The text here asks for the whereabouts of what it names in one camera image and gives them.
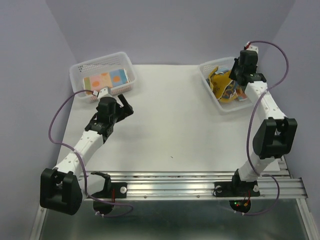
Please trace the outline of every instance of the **gray wall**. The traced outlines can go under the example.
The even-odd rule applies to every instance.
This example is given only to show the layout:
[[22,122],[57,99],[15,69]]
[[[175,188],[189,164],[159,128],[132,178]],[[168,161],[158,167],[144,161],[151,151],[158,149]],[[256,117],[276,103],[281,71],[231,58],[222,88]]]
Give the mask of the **gray wall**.
[[294,0],[46,2],[78,62],[124,51],[134,64],[200,64],[272,40]]
[[[59,148],[48,140],[50,121],[71,93],[75,64],[44,0],[0,4],[0,238],[28,239],[39,205],[40,174]],[[70,105],[54,128],[62,139]]]
[[[290,70],[282,85],[272,95],[288,117],[296,118],[298,129],[286,162],[290,172],[302,177],[308,194],[308,205],[320,229],[320,1],[296,1],[281,26],[274,43],[286,52]],[[270,84],[285,71],[285,61],[269,48],[260,62]]]

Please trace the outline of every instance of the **white basket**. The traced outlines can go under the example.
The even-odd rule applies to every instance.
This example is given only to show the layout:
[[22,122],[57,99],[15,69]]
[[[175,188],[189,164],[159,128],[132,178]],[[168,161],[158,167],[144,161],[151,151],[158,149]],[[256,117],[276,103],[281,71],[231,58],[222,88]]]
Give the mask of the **white basket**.
[[219,102],[217,100],[216,96],[214,95],[214,93],[212,92],[209,84],[206,81],[209,74],[215,69],[215,67],[219,67],[219,69],[220,68],[221,69],[227,68],[230,70],[230,69],[232,69],[234,62],[235,62],[234,57],[225,57],[225,58],[220,58],[220,59],[213,60],[213,61],[207,61],[207,62],[200,64],[198,66],[198,70],[201,73],[201,78],[202,78],[202,82],[204,84],[204,87],[208,90],[208,93],[210,94],[212,100],[214,101],[214,103],[216,104],[218,109],[223,113],[230,113],[230,112],[238,111],[241,109],[251,107],[253,105],[249,99],[246,99],[244,101],[234,100],[234,101],[228,102],[228,103]]
[[[117,52],[89,61],[84,61],[70,67],[69,73],[73,92],[75,93],[84,89],[83,79],[85,77],[118,69],[125,69],[130,82],[111,88],[111,95],[114,96],[131,90],[137,79],[136,73],[127,54],[125,52]],[[85,92],[77,94],[76,97],[87,103],[92,103],[97,100],[96,96],[87,95]]]

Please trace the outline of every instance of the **white table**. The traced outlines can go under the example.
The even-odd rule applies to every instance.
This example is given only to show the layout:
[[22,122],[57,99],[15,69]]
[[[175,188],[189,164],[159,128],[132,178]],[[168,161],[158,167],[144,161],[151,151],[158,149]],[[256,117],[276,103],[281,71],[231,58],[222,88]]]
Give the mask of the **white table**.
[[[246,161],[252,109],[221,115],[195,65],[135,65],[138,79],[124,93],[134,114],[114,132],[87,164],[88,171],[233,172]],[[75,98],[63,141],[74,146],[98,102]],[[252,137],[260,122],[253,124]],[[62,147],[60,162],[69,150]],[[280,170],[273,162],[266,170]]]

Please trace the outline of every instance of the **plastic bin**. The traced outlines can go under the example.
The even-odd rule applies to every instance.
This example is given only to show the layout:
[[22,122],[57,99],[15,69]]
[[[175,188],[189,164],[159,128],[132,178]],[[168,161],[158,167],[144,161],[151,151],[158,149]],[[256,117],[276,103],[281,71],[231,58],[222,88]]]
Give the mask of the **plastic bin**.
[[[83,79],[85,77],[117,69],[125,69],[130,82],[111,88],[111,95],[114,96],[131,90],[137,80],[137,75],[127,54],[125,52],[117,52],[89,61],[84,61],[70,67],[69,73],[73,92],[75,93],[84,89]],[[85,92],[77,94],[76,97],[87,103],[92,103],[97,100],[96,96],[87,95]]]
[[204,84],[204,87],[207,89],[213,102],[222,113],[231,113],[241,109],[249,108],[253,105],[249,99],[246,99],[244,101],[238,101],[235,99],[234,101],[229,103],[219,102],[206,81],[209,74],[215,69],[215,67],[219,67],[219,69],[232,69],[234,62],[234,57],[225,57],[213,61],[208,61],[198,66],[198,70],[201,74],[202,83]]

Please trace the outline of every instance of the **cable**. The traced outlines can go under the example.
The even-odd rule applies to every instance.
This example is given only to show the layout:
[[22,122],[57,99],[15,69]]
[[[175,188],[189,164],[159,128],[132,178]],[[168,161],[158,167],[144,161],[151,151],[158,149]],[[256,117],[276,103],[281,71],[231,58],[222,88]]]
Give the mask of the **cable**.
[[107,204],[107,205],[112,205],[112,206],[122,206],[122,207],[129,207],[130,209],[127,211],[127,212],[124,212],[124,213],[120,213],[120,214],[117,214],[117,215],[104,215],[104,214],[101,214],[99,212],[96,212],[95,214],[96,215],[99,215],[103,218],[116,218],[116,217],[121,217],[121,216],[124,216],[124,215],[127,215],[129,213],[131,213],[133,210],[134,210],[134,206],[131,205],[131,204],[127,204],[127,203],[118,203],[118,202],[108,202],[108,201],[105,201],[105,200],[101,200],[99,198],[96,198],[94,196],[91,196],[89,193],[88,193],[88,176],[87,176],[87,172],[86,172],[86,167],[85,167],[85,164],[84,164],[84,161],[82,159],[82,157],[80,156],[80,154],[75,150],[74,147],[64,143],[64,142],[59,142],[59,141],[55,141],[53,140],[52,136],[51,136],[51,130],[52,130],[52,126],[59,114],[59,112],[61,111],[61,109],[66,105],[66,103],[71,99],[73,98],[75,95],[79,94],[79,93],[83,93],[83,92],[90,92],[90,93],[93,93],[93,91],[91,90],[80,90],[80,91],[76,91],[74,92],[70,97],[68,97],[64,103],[59,107],[59,109],[56,111],[51,123],[50,123],[50,126],[49,126],[49,130],[48,130],[48,137],[49,137],[49,140],[50,142],[52,142],[53,144],[57,144],[57,145],[61,145],[61,146],[64,146],[68,149],[70,149],[71,151],[74,152],[74,154],[77,156],[77,158],[79,159],[79,162],[80,162],[80,165],[81,165],[81,169],[82,169],[82,172],[83,172],[83,176],[84,176],[84,192],[85,194],[87,195],[88,198],[94,200],[94,201],[97,201],[99,203],[103,203],[103,204]]
[[[260,174],[257,172],[257,170],[255,169],[252,161],[251,161],[251,158],[250,158],[250,153],[249,153],[249,142],[250,142],[250,134],[251,134],[251,128],[252,128],[252,124],[254,122],[254,117],[255,117],[255,113],[258,109],[258,106],[262,100],[262,98],[265,96],[265,94],[270,91],[271,89],[275,88],[276,86],[278,86],[279,84],[281,84],[285,78],[287,77],[288,75],[288,72],[289,72],[289,60],[287,58],[287,55],[286,53],[276,44],[272,43],[272,42],[269,42],[269,41],[263,41],[263,40],[255,40],[255,41],[250,41],[248,43],[248,45],[244,48],[244,49],[247,49],[251,44],[253,43],[263,43],[263,44],[269,44],[269,45],[272,45],[274,47],[276,47],[283,55],[284,59],[285,59],[285,64],[286,64],[286,70],[285,70],[285,73],[283,75],[283,77],[278,81],[276,82],[274,85],[272,85],[271,87],[268,87],[266,89],[266,91],[264,93],[261,94],[261,96],[258,98],[258,100],[256,101],[255,105],[254,105],[254,108],[253,108],[253,111],[252,111],[252,114],[251,114],[251,118],[250,118],[250,122],[249,122],[249,128],[248,128],[248,133],[247,133],[247,136],[246,136],[246,156],[248,158],[248,161],[249,161],[249,164],[250,166],[252,167],[253,171],[258,175],[260,176]],[[275,198],[275,201],[274,203],[272,204],[272,206],[270,206],[269,208],[267,208],[266,210],[263,210],[263,211],[260,211],[260,212],[255,212],[255,213],[245,213],[244,215],[246,216],[256,216],[256,215],[260,215],[260,214],[264,214],[264,213],[267,213],[269,212],[271,209],[273,209],[276,204],[278,203],[278,200],[279,200],[279,196],[280,196],[280,186],[279,186],[279,183],[277,181],[277,179],[270,175],[270,174],[263,174],[261,175],[262,177],[270,177],[274,180],[275,184],[276,184],[276,187],[277,187],[277,195],[276,195],[276,198]]]

